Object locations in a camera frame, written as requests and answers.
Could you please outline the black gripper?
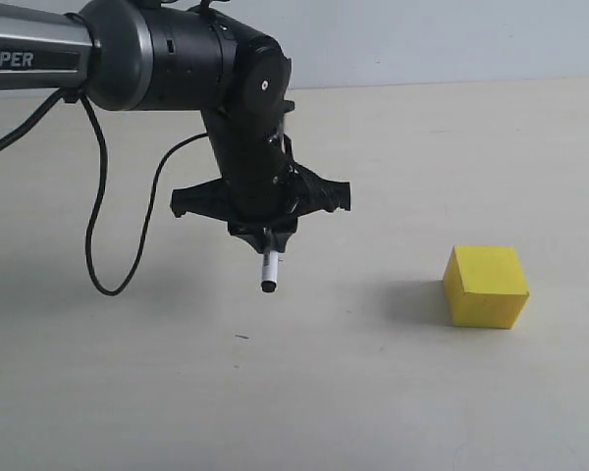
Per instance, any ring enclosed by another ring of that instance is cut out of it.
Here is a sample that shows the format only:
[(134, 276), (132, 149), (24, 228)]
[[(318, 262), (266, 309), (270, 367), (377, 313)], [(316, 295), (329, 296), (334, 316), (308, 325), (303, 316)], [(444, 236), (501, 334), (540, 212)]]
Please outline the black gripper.
[(318, 211), (351, 209), (348, 182), (321, 178), (297, 162), (270, 182), (235, 188), (225, 179), (175, 189), (171, 209), (175, 217), (187, 213), (222, 221), (231, 236), (256, 252), (286, 251), (298, 219)]

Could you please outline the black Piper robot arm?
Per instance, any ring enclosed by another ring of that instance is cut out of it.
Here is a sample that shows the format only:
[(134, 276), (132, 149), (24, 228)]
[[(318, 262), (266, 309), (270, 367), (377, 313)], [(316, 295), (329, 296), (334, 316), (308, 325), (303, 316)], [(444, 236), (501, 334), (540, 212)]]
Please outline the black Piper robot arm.
[(284, 252), (300, 217), (350, 207), (346, 182), (294, 158), (285, 117), (292, 62), (279, 42), (203, 1), (91, 1), (59, 15), (0, 3), (0, 90), (48, 89), (107, 111), (197, 111), (220, 171), (177, 189), (174, 215), (227, 224)]

